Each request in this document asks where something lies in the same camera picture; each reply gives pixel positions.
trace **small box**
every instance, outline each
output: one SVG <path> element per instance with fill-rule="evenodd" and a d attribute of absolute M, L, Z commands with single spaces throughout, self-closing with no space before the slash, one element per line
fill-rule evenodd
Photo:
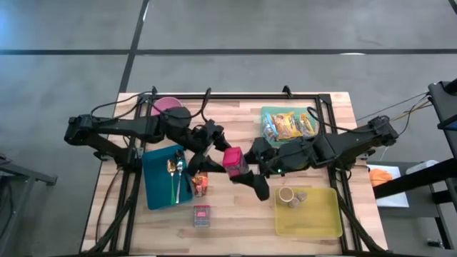
<path fill-rule="evenodd" d="M 226 169 L 228 177 L 230 178 L 249 172 L 249 166 L 239 147 L 231 147 L 224 151 L 222 166 Z"/>
<path fill-rule="evenodd" d="M 194 206 L 194 226 L 209 227 L 210 206 Z"/>

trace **pink container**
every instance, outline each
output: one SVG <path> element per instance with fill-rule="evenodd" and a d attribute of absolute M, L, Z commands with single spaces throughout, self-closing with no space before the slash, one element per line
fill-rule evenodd
<path fill-rule="evenodd" d="M 228 148 L 224 151 L 222 166 L 226 169 L 230 178 L 249 172 L 249 166 L 244 160 L 243 152 L 239 147 Z"/>
<path fill-rule="evenodd" d="M 154 102 L 154 106 L 161 110 L 165 111 L 166 109 L 173 108 L 173 107 L 181 107 L 183 104 L 174 97 L 163 97 Z M 159 111 L 157 111 L 154 107 L 152 108 L 151 116 L 159 115 Z"/>

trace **wooden tabletop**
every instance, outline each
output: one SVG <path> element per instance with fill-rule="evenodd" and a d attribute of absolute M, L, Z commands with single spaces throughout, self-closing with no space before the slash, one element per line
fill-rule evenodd
<path fill-rule="evenodd" d="M 328 93 L 331 95 L 333 112 L 337 126 L 353 129 L 356 127 L 351 100 L 346 92 Z M 119 94 L 119 100 L 133 94 Z M 114 115 L 128 111 L 136 99 L 116 106 Z M 195 113 L 199 110 L 201 100 L 184 100 L 184 105 Z M 254 138 L 260 134 L 260 113 L 262 106 L 315 106 L 313 100 L 216 100 L 211 99 L 205 109 L 205 116 L 213 119 L 225 128 L 225 136 L 232 146 L 240 146 L 246 153 Z M 126 116 L 132 119 L 133 114 Z M 192 120 L 191 126 L 201 124 L 201 117 Z M 109 139 L 120 146 L 125 146 L 120 136 Z M 148 144 L 146 151 L 171 146 L 175 143 L 166 139 L 161 143 Z M 222 153 L 212 149 L 212 159 L 221 162 Z M 87 223 L 82 251 L 95 244 L 95 228 L 101 204 L 106 190 L 116 173 L 113 161 L 103 162 L 97 181 L 94 201 Z M 341 247 L 337 238 L 330 240 L 313 240 L 299 237 L 277 236 L 274 230 L 273 201 L 259 201 L 252 188 L 233 185 L 226 174 L 209 174 L 209 188 L 202 198 L 194 198 L 190 203 L 150 211 L 146 205 L 146 191 L 141 178 L 136 217 L 132 234 L 130 254 L 338 254 Z M 288 173 L 285 177 L 273 176 L 268 181 L 271 190 L 278 186 L 329 187 L 326 169 L 308 169 Z M 376 206 L 373 189 L 365 168 L 354 168 L 349 181 L 353 205 L 357 219 L 375 242 L 387 249 L 383 227 Z M 113 221 L 117 198 L 121 185 L 121 174 L 116 178 L 106 203 L 99 226 L 100 234 Z M 194 205 L 211 206 L 211 227 L 194 228 Z M 346 235 L 349 248 L 353 249 L 351 231 L 346 219 Z M 126 218 L 121 225 L 119 245 L 124 242 Z"/>

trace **yellow tray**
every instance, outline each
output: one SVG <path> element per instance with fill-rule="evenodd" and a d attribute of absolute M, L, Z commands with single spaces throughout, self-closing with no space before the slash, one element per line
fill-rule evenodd
<path fill-rule="evenodd" d="M 292 188 L 307 194 L 299 206 L 290 208 L 276 199 L 275 229 L 280 236 L 305 236 L 313 238 L 336 238 L 343 234 L 339 216 L 338 199 L 332 188 Z"/>

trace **cup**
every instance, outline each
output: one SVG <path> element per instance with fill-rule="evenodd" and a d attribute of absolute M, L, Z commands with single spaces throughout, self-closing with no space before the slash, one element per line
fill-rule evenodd
<path fill-rule="evenodd" d="M 288 186 L 283 186 L 279 189 L 276 200 L 283 205 L 288 205 L 292 201 L 294 196 L 292 188 Z"/>

